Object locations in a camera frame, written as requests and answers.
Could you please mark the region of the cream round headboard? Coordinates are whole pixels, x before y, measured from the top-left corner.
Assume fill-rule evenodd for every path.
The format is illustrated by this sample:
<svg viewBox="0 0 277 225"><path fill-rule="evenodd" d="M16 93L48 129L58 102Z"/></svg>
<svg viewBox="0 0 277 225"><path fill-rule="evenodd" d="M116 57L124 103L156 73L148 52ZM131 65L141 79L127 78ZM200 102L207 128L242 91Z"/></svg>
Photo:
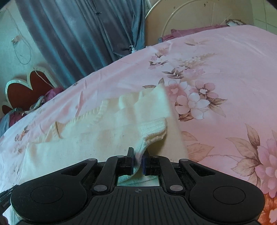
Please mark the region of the cream round headboard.
<svg viewBox="0 0 277 225"><path fill-rule="evenodd" d="M151 1L153 6L146 15L146 46L158 43L158 39L172 29L188 30L224 24L227 20L240 20L253 25L251 1L227 0L169 0Z"/></svg>

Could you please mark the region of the blue grey curtain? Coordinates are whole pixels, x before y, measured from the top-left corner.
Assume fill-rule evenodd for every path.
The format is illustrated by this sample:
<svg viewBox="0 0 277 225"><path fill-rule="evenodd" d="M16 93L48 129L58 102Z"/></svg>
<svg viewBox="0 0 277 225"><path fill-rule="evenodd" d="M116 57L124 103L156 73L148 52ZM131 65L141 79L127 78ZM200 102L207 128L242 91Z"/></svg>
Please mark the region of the blue grey curtain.
<svg viewBox="0 0 277 225"><path fill-rule="evenodd" d="M144 1L17 1L34 42L65 88L145 47Z"/></svg>

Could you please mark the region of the white knit sweater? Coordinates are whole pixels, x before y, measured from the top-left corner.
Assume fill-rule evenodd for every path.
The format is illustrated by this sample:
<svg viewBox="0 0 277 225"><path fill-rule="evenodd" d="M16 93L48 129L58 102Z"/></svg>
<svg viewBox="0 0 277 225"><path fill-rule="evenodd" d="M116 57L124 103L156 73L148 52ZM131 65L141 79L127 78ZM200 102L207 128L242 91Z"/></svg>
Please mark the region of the white knit sweater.
<svg viewBox="0 0 277 225"><path fill-rule="evenodd" d="M188 156L162 84L106 99L84 114L69 115L64 107L54 113L41 109L17 122L1 137L1 190L89 158L103 162L125 155L130 147L134 174L119 179L123 186L158 184L154 176L142 175L146 151L172 162Z"/></svg>

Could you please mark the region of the red white scalloped headboard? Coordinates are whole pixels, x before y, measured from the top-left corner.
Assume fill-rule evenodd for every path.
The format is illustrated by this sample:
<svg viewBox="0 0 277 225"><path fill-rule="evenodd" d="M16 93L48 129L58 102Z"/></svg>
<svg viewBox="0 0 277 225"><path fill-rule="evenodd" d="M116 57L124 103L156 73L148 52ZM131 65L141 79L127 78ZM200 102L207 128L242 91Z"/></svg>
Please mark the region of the red white scalloped headboard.
<svg viewBox="0 0 277 225"><path fill-rule="evenodd" d="M14 108L28 110L40 96L57 87L46 68L35 66L27 73L26 79L15 78L7 82L6 100L1 104L1 111L7 114Z"/></svg>

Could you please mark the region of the purple pillow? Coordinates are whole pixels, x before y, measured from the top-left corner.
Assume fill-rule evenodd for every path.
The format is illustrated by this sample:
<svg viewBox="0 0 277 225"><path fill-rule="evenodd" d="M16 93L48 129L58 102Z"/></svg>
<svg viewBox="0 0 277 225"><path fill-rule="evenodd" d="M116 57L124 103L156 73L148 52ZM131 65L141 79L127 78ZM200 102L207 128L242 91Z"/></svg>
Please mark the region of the purple pillow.
<svg viewBox="0 0 277 225"><path fill-rule="evenodd" d="M187 35L199 33L202 31L206 30L213 30L213 29L218 29L218 28L224 28L228 27L228 25L213 25L213 26L207 26L207 27L201 27L201 28L194 28L194 29L188 29L188 30L176 30L176 29L171 29L171 33L165 36L162 36L158 39L158 43L162 43L171 39L179 38L179 37L184 37Z"/></svg>

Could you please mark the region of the pink floral bed sheet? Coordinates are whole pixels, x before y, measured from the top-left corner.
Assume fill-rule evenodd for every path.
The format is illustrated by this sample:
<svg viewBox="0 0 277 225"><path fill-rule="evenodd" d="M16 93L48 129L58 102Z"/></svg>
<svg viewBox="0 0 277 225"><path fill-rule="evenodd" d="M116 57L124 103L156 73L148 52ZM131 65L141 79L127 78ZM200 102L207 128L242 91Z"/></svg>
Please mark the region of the pink floral bed sheet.
<svg viewBox="0 0 277 225"><path fill-rule="evenodd" d="M276 35L244 25L147 47L79 80L1 135L1 190L21 177L27 144L55 122L110 99L164 86L185 142L176 156L244 179L265 196L261 224L276 224Z"/></svg>

